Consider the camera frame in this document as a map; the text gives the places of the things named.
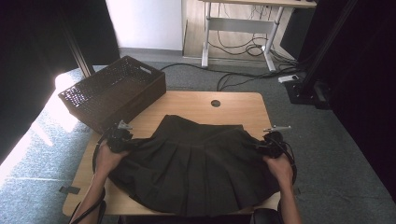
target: wrist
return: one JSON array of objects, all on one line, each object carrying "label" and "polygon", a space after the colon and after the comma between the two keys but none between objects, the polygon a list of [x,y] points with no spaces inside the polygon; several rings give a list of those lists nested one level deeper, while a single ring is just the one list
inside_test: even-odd
[{"label": "wrist", "polygon": [[106,181],[108,177],[109,172],[101,171],[101,170],[96,170],[96,172],[93,174],[93,180],[97,181]]},{"label": "wrist", "polygon": [[293,193],[293,185],[291,184],[291,181],[279,181],[279,189],[281,192]]}]

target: human hand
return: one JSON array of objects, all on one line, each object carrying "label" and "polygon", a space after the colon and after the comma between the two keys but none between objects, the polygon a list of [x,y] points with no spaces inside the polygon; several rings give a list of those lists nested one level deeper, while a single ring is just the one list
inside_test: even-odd
[{"label": "human hand", "polygon": [[271,174],[276,178],[282,189],[292,186],[293,171],[289,159],[285,154],[282,154],[276,159],[263,156],[262,160],[267,163]]},{"label": "human hand", "polygon": [[107,145],[107,143],[103,142],[99,147],[99,152],[96,156],[95,172],[99,175],[107,176],[119,165],[122,158],[126,157],[128,154],[128,151],[114,153],[110,150],[110,147]]}]

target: skirt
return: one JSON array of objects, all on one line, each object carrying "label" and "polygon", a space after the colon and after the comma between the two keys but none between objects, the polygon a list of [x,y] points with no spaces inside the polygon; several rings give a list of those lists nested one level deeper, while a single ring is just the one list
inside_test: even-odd
[{"label": "skirt", "polygon": [[215,217],[279,191],[255,151],[259,140],[242,125],[198,124],[167,115],[149,139],[131,141],[131,153],[109,178],[149,209]]}]

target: storage basket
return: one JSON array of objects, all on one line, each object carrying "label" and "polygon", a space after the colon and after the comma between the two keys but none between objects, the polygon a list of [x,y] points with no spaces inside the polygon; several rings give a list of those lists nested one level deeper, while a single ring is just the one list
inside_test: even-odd
[{"label": "storage basket", "polygon": [[165,73],[125,56],[59,93],[70,114],[103,133],[131,121],[166,93]]}]

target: black cable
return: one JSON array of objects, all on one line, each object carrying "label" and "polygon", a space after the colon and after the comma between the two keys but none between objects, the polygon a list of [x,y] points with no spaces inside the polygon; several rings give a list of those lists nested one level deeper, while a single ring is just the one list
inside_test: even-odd
[{"label": "black cable", "polygon": [[[258,74],[258,75],[252,75],[252,74],[247,74],[247,73],[233,73],[233,72],[227,72],[227,71],[220,71],[220,70],[212,70],[212,69],[207,69],[207,68],[203,68],[197,65],[193,65],[193,64],[189,64],[189,63],[172,63],[169,65],[166,65],[165,67],[161,68],[160,70],[163,71],[166,68],[172,67],[172,66],[178,66],[178,65],[183,65],[183,66],[190,66],[190,67],[194,67],[197,69],[201,69],[201,70],[206,70],[209,72],[217,72],[217,73],[226,73],[224,76],[222,76],[217,84],[216,87],[216,91],[222,91],[227,87],[231,87],[231,86],[238,86],[238,85],[242,85],[245,84],[251,80],[255,80],[255,79],[260,79],[260,78],[271,78],[271,77],[278,77],[281,75],[287,75],[287,74],[293,74],[296,72],[301,72],[300,69],[296,68],[296,67],[288,67],[288,68],[284,68],[284,69],[280,69],[277,72],[268,72],[268,73],[263,73],[263,74]],[[230,84],[230,85],[226,85],[226,83],[230,80],[231,76],[240,76],[240,77],[250,77],[250,79],[245,80],[243,82],[240,83],[234,83],[234,84]]]},{"label": "black cable", "polygon": [[271,12],[272,12],[272,7],[270,7],[270,14],[268,14],[268,21],[270,20]]},{"label": "black cable", "polygon": [[294,152],[293,152],[291,146],[289,145],[289,143],[287,143],[287,142],[283,142],[283,143],[286,144],[286,145],[288,145],[288,147],[290,148],[291,156],[292,156],[293,158],[295,158],[295,157],[294,157]]},{"label": "black cable", "polygon": [[296,163],[295,163],[294,157],[292,157],[290,155],[290,153],[285,148],[283,148],[275,139],[273,139],[271,137],[268,137],[268,136],[266,136],[266,138],[271,140],[273,143],[275,143],[282,150],[282,152],[288,157],[288,160],[289,160],[289,163],[290,163],[290,166],[291,166],[291,170],[293,171],[293,177],[292,177],[292,182],[291,183],[294,185],[294,182],[296,181],[296,178],[297,178],[297,167],[296,167]]},{"label": "black cable", "polygon": [[292,65],[298,64],[297,60],[288,58],[288,57],[280,54],[279,52],[277,52],[274,49],[270,49],[270,52],[273,55],[273,57],[279,62],[288,63],[288,64],[292,64]]},{"label": "black cable", "polygon": [[[86,217],[87,215],[89,215],[95,208],[97,208],[103,201],[103,199],[106,196],[106,191],[105,189],[103,189],[101,197],[99,198],[99,200],[93,205],[91,206],[87,211],[85,211],[83,214],[81,214],[79,217],[77,217],[71,224],[77,224],[79,223],[84,217]],[[76,213],[76,211],[78,210],[80,203],[77,205],[76,210],[73,212],[73,215]]]},{"label": "black cable", "polygon": [[[221,3],[219,4],[219,7],[218,7],[218,16],[219,16],[219,14],[220,14],[220,6],[221,6]],[[227,11],[226,11],[225,4],[223,4],[223,7],[224,7],[224,13],[225,13],[228,17],[230,17],[230,16],[228,15]],[[256,10],[257,10],[256,7],[254,7],[254,8],[251,10],[249,20],[252,20],[252,19],[253,19],[253,17],[254,17],[254,11],[256,11]],[[263,10],[264,10],[264,7],[262,7],[262,12],[261,12],[261,15],[260,15],[260,19],[262,18]],[[225,46],[225,45],[222,43],[221,39],[220,39],[220,34],[219,34],[219,31],[218,31],[218,40],[219,40],[219,43],[221,44],[221,47],[216,46],[216,45],[213,45],[213,44],[210,43],[210,42],[208,42],[208,44],[209,44],[210,46],[212,46],[213,48],[220,49],[220,50],[222,50],[222,51],[224,51],[224,52],[226,52],[226,53],[228,53],[228,54],[230,54],[230,55],[241,55],[241,54],[247,53],[247,54],[250,55],[250,56],[258,57],[258,56],[262,55],[262,45],[256,44],[256,43],[254,42],[255,39],[265,39],[265,40],[266,40],[266,38],[264,38],[264,37],[255,37],[254,34],[253,34],[251,40],[249,40],[246,44],[242,44],[242,45],[239,45],[239,46]],[[230,51],[226,50],[226,49],[238,49],[238,48],[242,48],[242,47],[245,47],[245,51],[234,53],[234,52],[230,52]],[[258,49],[258,50],[260,51],[260,53],[252,53],[251,51],[252,51],[253,49]]]}]

